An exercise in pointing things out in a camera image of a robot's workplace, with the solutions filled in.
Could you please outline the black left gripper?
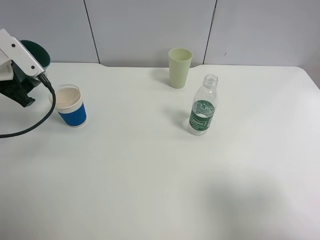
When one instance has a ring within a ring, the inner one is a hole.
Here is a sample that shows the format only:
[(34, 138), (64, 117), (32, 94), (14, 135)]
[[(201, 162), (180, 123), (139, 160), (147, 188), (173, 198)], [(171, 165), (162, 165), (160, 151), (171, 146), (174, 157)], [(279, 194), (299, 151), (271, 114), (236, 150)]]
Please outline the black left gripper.
[(40, 83), (37, 76), (26, 75), (14, 62), (0, 67), (0, 93), (24, 108), (36, 101), (28, 94)]

